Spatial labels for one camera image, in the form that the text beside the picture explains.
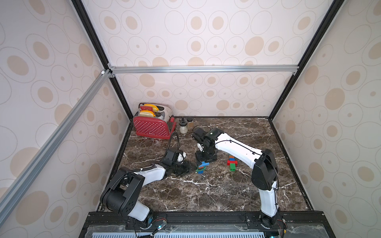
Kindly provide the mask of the light blue long lego brick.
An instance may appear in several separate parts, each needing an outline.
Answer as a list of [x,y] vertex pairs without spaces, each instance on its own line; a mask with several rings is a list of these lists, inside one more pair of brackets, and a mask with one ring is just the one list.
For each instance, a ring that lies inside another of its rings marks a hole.
[[209,163],[202,162],[198,167],[206,167],[206,166],[208,166],[208,165],[209,165]]

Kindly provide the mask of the red long lego brick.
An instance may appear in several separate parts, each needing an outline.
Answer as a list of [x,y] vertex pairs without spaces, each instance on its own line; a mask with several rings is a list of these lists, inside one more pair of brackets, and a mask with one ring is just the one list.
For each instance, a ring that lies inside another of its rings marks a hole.
[[231,161],[231,160],[227,161],[228,166],[230,166],[231,164],[237,165],[237,161]]

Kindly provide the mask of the green small lego brick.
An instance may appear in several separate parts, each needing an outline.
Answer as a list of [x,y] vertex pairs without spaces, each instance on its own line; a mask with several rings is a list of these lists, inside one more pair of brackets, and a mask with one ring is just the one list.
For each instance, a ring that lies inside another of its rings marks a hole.
[[236,170],[236,164],[230,164],[230,171],[234,172]]

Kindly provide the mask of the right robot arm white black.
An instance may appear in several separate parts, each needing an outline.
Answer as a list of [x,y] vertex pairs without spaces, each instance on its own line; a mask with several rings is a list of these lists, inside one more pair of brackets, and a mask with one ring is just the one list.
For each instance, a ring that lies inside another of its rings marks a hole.
[[259,190],[261,200],[260,221],[264,228],[273,228],[280,218],[277,202],[278,166],[274,153],[250,147],[229,136],[224,131],[213,128],[204,131],[197,128],[192,132],[197,142],[195,152],[197,165],[217,160],[217,152],[223,151],[235,157],[251,169],[251,182]]

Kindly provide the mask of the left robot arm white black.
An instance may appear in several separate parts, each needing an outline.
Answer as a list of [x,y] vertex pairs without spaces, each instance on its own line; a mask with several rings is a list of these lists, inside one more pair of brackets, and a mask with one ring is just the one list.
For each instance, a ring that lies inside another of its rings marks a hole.
[[187,154],[179,149],[169,148],[158,164],[129,170],[121,167],[104,188],[100,202],[122,218],[134,218],[148,227],[153,222],[153,212],[138,201],[143,186],[160,181],[168,176],[182,176],[189,173],[191,164]]

